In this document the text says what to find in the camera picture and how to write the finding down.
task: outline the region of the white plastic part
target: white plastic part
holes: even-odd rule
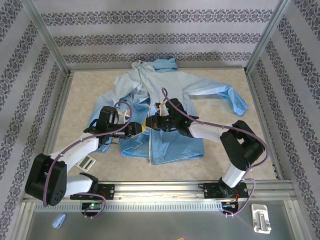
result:
[[[220,136],[228,131],[228,129],[221,127],[210,126],[207,124],[201,124],[198,122],[191,123],[189,127],[190,133],[194,138],[208,139],[221,144]]]
[[[130,117],[130,110],[127,109],[125,111],[118,110],[119,120],[118,124],[125,124],[127,122],[127,119]]]
[[[268,208],[262,204],[252,204],[252,223],[253,230],[260,234],[269,234],[271,231]]]
[[[66,191],[64,196],[78,193],[87,193],[90,190],[92,180],[84,175],[68,176],[66,180]]]
[[[91,133],[83,133],[77,140],[74,142],[92,136]],[[68,173],[70,169],[77,163],[79,162],[80,159],[83,159],[86,155],[89,153],[97,150],[99,146],[99,138],[93,137],[91,139],[85,140],[83,142],[80,142],[73,148],[71,148],[69,151],[66,152],[63,156],[60,157],[58,161],[64,161],[66,164],[66,172]],[[56,151],[51,155],[52,159],[55,159],[66,147],[63,149]]]
[[[222,181],[227,184],[230,188],[234,188],[242,179],[246,171],[241,171],[236,168],[232,163],[230,163],[228,169],[226,170]]]
[[[166,104],[163,100],[160,101],[159,106],[154,105],[154,107],[155,107],[155,110],[160,114],[160,116],[167,116],[168,115]]]

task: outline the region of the aluminum frame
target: aluminum frame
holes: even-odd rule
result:
[[[41,14],[39,13],[39,11],[34,3],[34,0],[21,0],[21,3],[23,4],[26,12],[30,16],[34,25],[38,29],[41,37],[44,40],[44,43],[49,48],[55,61],[58,63],[60,69],[63,71],[64,75],[67,76],[70,72],[68,65],[64,59],[64,56],[60,52],[54,38],[52,37],[50,31],[48,30],[48,27],[45,24],[44,19],[42,18]]]
[[[270,159],[271,159],[272,163],[274,164],[274,168],[275,168],[275,171],[276,171],[276,174],[277,174],[279,180],[283,180],[285,178],[282,173],[279,160],[277,158],[276,150],[275,150],[274,145],[272,143],[272,139],[271,139],[271,136],[270,136],[270,133],[268,130],[267,122],[264,117],[264,112],[261,108],[261,105],[259,104],[258,94],[257,94],[256,89],[254,87],[254,82],[252,81],[250,73],[246,72],[245,76],[246,76],[246,80],[249,85],[249,89],[250,89],[251,96],[253,99],[254,107],[256,109],[256,113],[258,115],[258,119],[259,119],[259,122],[261,125],[261,129],[262,129],[262,133],[263,133],[263,136],[265,139],[265,143],[268,146],[269,151],[270,151]]]
[[[58,99],[57,108],[54,112],[52,125],[51,125],[52,127],[49,130],[48,141],[46,142],[46,145],[43,151],[44,154],[48,155],[50,153],[53,153],[54,151],[56,140],[58,137],[58,132],[59,132],[58,129],[60,127],[62,117],[64,115],[72,80],[73,80],[72,76],[66,76],[65,79],[63,80],[61,96]]]
[[[266,28],[264,29],[261,38],[259,39],[258,44],[255,46],[252,55],[245,66],[245,72],[251,73],[253,68],[255,67],[257,61],[259,60],[262,52],[264,51],[266,45],[268,44],[272,34],[275,32],[278,23],[280,22],[281,18],[285,14],[291,0],[280,0],[275,10],[271,16],[270,21],[268,22]]]
[[[157,203],[158,205],[174,205],[175,203],[179,203],[188,206],[197,204],[210,206],[210,204],[212,205],[217,204],[218,202],[227,201],[227,199],[205,199],[204,192],[198,187],[198,184],[208,182],[216,183],[218,181],[101,181],[100,183],[115,184],[114,199],[109,200],[112,205],[117,206],[115,210],[120,210],[120,212],[133,212],[132,208],[129,206],[132,206],[134,203],[139,203],[142,206],[149,206],[150,203]],[[246,183],[248,190],[252,190],[253,184],[249,181]],[[245,198],[240,198],[240,204],[245,200]],[[298,205],[297,196],[290,180],[258,180],[256,190],[251,200],[266,202],[279,200],[284,201],[286,213],[288,214],[295,238],[299,240],[310,239],[308,228],[304,222],[302,212]],[[13,240],[26,239],[35,206],[36,204],[39,205],[40,202],[40,200],[30,196],[26,196],[23,199],[22,207],[18,216],[19,221],[17,222],[14,234],[12,235]],[[76,212],[79,209],[79,204],[83,202],[92,201],[79,201],[64,198],[60,204],[64,206],[78,206],[78,208],[72,208],[69,210],[69,212]],[[144,207],[134,210],[134,212],[146,211],[147,209]],[[210,208],[208,211],[217,211],[217,207]],[[57,212],[57,209],[49,207],[44,212]]]

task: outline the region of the small display screen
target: small display screen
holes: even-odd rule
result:
[[[86,165],[86,163],[89,161],[90,157],[86,156],[83,161],[79,164],[80,168],[83,168],[84,165]]]
[[[90,162],[88,163],[88,165],[87,166],[85,166],[85,168],[84,169],[87,169],[89,166],[90,166],[90,164],[92,163],[93,161],[92,160],[90,160]]]

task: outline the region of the light blue cloth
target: light blue cloth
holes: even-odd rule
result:
[[[154,105],[164,98],[161,92],[163,87],[167,89],[169,98],[177,98],[186,112],[192,116],[197,115],[190,100],[190,96],[194,95],[218,94],[239,116],[248,108],[245,101],[229,84],[181,71],[156,72],[154,64],[150,62],[132,63],[132,70],[118,76],[114,85],[114,89],[97,99],[89,124],[99,117],[103,106],[114,106],[120,100],[131,105],[132,121],[142,124],[146,117],[156,113]],[[127,106],[120,104],[119,108],[125,110]],[[97,151],[104,152],[109,147],[108,143]],[[182,136],[177,131],[163,132],[149,129],[131,139],[121,139],[119,147],[123,156],[149,158],[153,165],[181,159],[202,158],[205,153],[201,138]]]
[[[157,59],[151,62],[151,65],[157,73],[176,72],[178,70],[175,58]]]

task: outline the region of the shirt sleeve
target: shirt sleeve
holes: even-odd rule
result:
[[[227,101],[231,109],[239,116],[248,109],[245,100],[230,84],[216,82],[210,78],[182,71],[176,72],[176,74],[178,74],[183,92],[189,96],[217,94]]]

